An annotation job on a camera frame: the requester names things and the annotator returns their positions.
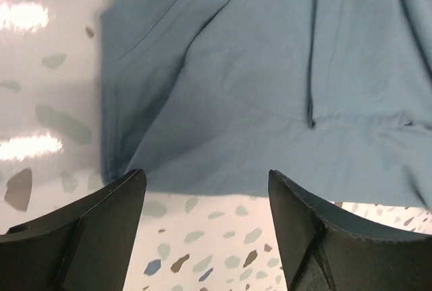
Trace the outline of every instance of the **cloth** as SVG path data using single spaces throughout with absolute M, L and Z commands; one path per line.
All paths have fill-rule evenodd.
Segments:
M 101 16 L 102 175 L 432 205 L 432 0 L 116 0 Z

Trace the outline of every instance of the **table surface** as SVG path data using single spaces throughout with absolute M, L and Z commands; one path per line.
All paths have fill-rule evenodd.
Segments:
M 102 186 L 98 19 L 110 1 L 0 0 L 0 234 Z M 424 209 L 338 205 L 432 233 Z M 124 290 L 285 291 L 268 200 L 148 193 Z

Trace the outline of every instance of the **gray-blue fabric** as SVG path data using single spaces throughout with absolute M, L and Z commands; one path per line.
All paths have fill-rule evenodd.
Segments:
M 116 0 L 102 174 L 267 196 L 432 205 L 432 0 Z

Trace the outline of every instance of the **black plastic part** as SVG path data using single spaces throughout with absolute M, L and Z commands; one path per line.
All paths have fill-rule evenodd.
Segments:
M 146 190 L 143 171 L 0 236 L 0 291 L 122 291 Z
M 361 218 L 277 171 L 269 200 L 289 291 L 432 290 L 432 236 Z

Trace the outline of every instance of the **garment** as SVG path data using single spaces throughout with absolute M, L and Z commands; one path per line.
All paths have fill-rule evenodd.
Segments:
M 116 0 L 101 16 L 102 174 L 432 205 L 432 0 Z

